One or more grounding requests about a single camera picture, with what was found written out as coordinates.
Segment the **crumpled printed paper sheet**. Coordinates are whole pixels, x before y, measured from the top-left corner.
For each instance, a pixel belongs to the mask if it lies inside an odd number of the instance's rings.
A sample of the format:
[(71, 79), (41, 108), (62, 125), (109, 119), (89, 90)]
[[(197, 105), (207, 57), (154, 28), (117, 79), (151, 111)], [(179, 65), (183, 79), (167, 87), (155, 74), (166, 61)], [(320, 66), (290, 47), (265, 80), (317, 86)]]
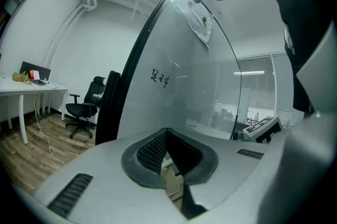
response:
[[(187, 3), (188, 1), (191, 1), (193, 5), (190, 6)], [(203, 3), (196, 4), (192, 0), (180, 0), (177, 3), (176, 11), (186, 19), (191, 30), (196, 34), (205, 47), (210, 49), (209, 41), (213, 28), (213, 15), (207, 10)], [(202, 20), (203, 16), (206, 17), (206, 22)]]

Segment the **long white desk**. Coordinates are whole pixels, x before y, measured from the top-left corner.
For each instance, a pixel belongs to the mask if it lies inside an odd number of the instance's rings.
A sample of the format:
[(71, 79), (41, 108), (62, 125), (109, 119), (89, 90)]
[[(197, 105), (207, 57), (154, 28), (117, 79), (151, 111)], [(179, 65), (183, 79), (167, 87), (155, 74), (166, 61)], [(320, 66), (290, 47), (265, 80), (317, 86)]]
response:
[(21, 128), (22, 140), (25, 145), (28, 144), (25, 121), (24, 121), (24, 96), (28, 94), (53, 94), (62, 93), (63, 102), (61, 106), (61, 120), (65, 119), (65, 106), (68, 97), (68, 88), (55, 82), (47, 82), (46, 85), (38, 86), (23, 82), (16, 82), (11, 76), (0, 76), (0, 97), (19, 96), (18, 100), (18, 116)]

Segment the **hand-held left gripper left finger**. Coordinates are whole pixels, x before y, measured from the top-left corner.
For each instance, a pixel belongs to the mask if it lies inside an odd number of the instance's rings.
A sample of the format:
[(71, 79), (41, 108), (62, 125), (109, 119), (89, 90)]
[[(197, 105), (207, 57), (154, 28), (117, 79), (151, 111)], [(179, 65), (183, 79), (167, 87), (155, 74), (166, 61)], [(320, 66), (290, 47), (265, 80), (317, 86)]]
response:
[(124, 150), (153, 134), (146, 131), (96, 145), (44, 181), (34, 197), (48, 204), (77, 175), (93, 177), (68, 220), (78, 224), (183, 224), (186, 218), (164, 189), (145, 188), (123, 171)]

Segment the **black-framed glass whiteboard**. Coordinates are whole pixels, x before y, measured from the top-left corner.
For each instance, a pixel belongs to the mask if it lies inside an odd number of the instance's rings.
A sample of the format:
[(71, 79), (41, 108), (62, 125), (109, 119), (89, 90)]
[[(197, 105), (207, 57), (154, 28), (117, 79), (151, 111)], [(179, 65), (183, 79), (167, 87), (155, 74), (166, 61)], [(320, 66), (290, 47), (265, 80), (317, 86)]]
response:
[(110, 74), (98, 115), (96, 143), (168, 127), (228, 139), (236, 121), (211, 128), (215, 104), (239, 106), (240, 70), (230, 41), (215, 17), (207, 44), (190, 28), (181, 7), (189, 0), (161, 0), (121, 74)]

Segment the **black desk divider panel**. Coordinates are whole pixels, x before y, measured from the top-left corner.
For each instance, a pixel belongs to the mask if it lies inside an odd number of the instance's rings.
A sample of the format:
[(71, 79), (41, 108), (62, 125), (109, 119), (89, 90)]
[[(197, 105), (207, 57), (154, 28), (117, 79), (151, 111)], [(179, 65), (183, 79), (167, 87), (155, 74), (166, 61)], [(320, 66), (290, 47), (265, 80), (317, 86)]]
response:
[(48, 80), (51, 70), (48, 68), (44, 68), (38, 65), (34, 65), (28, 62), (22, 62), (21, 68), (20, 68), (20, 73), (22, 73), (23, 71), (26, 71), (29, 75), (29, 71), (30, 70), (38, 70), (39, 71), (39, 76), (40, 76), (40, 80)]

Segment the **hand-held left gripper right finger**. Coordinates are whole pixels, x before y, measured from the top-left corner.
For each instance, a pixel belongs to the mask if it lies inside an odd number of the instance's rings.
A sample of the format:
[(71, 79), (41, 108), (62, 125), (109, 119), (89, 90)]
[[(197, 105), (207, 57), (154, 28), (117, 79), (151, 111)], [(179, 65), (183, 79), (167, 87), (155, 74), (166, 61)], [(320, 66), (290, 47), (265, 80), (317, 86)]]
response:
[(186, 127), (178, 131), (212, 148), (218, 166), (204, 184), (191, 185), (189, 190), (197, 205), (207, 210), (233, 194), (252, 174), (266, 152), (267, 144), (230, 139), (230, 134), (210, 127)]

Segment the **black office chair with headrest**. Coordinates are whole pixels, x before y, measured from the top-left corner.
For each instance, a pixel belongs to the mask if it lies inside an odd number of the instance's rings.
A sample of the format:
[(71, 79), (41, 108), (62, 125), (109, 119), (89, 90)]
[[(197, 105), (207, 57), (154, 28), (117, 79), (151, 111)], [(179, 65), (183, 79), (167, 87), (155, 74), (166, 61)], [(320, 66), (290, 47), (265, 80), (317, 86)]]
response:
[(96, 125), (89, 121), (89, 118), (95, 116), (98, 112), (98, 105), (93, 100), (94, 95), (102, 95), (105, 85), (104, 77), (96, 76), (90, 83), (89, 89), (84, 97), (83, 103), (78, 103), (77, 99), (80, 97), (78, 94), (70, 94), (74, 98), (73, 103), (66, 104), (66, 110), (75, 117), (76, 122), (66, 123), (65, 127), (76, 126), (76, 129), (69, 135), (70, 139), (80, 131), (83, 130), (87, 133), (90, 139), (93, 138), (93, 134), (89, 130), (95, 129)]

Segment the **person's black clothing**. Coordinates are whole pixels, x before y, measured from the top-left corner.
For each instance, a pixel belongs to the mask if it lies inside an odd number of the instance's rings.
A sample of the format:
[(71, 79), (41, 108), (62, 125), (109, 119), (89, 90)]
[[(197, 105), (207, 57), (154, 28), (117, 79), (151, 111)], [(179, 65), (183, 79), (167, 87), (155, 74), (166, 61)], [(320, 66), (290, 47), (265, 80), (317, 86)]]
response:
[(284, 48), (293, 72), (293, 108), (311, 114), (314, 109), (296, 75), (319, 45), (331, 21), (335, 19), (337, 7), (333, 0), (276, 1), (285, 24)]

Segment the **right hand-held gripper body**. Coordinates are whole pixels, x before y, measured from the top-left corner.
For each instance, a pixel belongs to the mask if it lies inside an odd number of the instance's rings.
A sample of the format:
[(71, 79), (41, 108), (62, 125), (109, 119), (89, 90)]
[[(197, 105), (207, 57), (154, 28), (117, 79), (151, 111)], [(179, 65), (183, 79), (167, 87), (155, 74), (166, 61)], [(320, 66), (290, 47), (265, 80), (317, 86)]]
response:
[(266, 117), (243, 129), (243, 137), (246, 141), (269, 144), (273, 135), (282, 130), (283, 127), (278, 116)]

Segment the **olive cloth bag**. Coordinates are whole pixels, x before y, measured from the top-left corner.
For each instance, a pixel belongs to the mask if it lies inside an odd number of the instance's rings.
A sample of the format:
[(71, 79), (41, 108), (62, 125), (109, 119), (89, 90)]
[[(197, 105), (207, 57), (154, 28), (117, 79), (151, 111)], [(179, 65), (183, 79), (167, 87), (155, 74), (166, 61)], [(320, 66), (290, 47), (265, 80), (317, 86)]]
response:
[(29, 75), (26, 71), (23, 71), (22, 73), (14, 72), (12, 74), (12, 79), (13, 79), (13, 81), (22, 82), (22, 83), (25, 83), (27, 85), (32, 84), (32, 81), (31, 81), (31, 79), (30, 79), (30, 77), (29, 77)]

